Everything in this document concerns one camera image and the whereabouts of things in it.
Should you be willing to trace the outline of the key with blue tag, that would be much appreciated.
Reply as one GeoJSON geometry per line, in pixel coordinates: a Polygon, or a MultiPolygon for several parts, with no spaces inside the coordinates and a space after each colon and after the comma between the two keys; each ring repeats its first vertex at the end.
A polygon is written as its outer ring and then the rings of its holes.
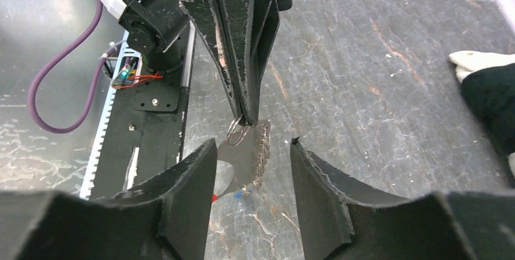
{"type": "Polygon", "coordinates": [[[235,198],[238,198],[238,199],[239,199],[239,198],[243,198],[244,196],[248,196],[248,195],[250,195],[252,192],[253,192],[253,190],[252,190],[252,189],[249,189],[249,188],[243,188],[243,189],[239,190],[238,192],[236,192],[236,193],[234,194],[234,197],[235,197],[235,198]]]}

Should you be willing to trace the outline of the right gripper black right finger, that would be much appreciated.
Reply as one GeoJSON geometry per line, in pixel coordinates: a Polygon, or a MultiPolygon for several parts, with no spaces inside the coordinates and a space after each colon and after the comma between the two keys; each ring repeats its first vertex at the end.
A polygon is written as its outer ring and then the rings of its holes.
{"type": "Polygon", "coordinates": [[[513,259],[514,191],[433,191],[407,199],[290,145],[306,259],[513,259]]]}

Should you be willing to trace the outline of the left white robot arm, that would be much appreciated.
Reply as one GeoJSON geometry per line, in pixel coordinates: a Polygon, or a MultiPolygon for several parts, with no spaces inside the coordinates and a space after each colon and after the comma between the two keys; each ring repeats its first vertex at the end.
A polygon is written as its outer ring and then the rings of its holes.
{"type": "Polygon", "coordinates": [[[293,0],[100,0],[147,58],[163,55],[193,24],[222,78],[241,125],[259,120],[261,81],[278,32],[280,13],[293,0]]]}

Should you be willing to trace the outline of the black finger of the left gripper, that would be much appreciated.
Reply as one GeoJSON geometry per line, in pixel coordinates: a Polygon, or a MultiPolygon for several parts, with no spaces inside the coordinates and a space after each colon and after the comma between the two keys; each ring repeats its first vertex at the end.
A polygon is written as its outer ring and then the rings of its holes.
{"type": "Polygon", "coordinates": [[[180,0],[180,2],[197,28],[217,67],[234,118],[239,118],[242,111],[237,106],[233,79],[228,67],[228,51],[222,38],[223,27],[220,20],[220,10],[216,7],[215,0],[180,0]]]}
{"type": "Polygon", "coordinates": [[[223,74],[231,109],[241,125],[257,124],[261,83],[280,23],[293,0],[217,0],[225,54],[223,74]]]}

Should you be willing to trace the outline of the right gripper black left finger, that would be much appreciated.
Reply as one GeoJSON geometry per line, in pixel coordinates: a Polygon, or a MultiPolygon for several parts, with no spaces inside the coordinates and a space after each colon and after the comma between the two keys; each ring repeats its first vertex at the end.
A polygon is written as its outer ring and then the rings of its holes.
{"type": "Polygon", "coordinates": [[[58,190],[1,193],[2,259],[203,259],[217,147],[110,198],[58,190]]]}

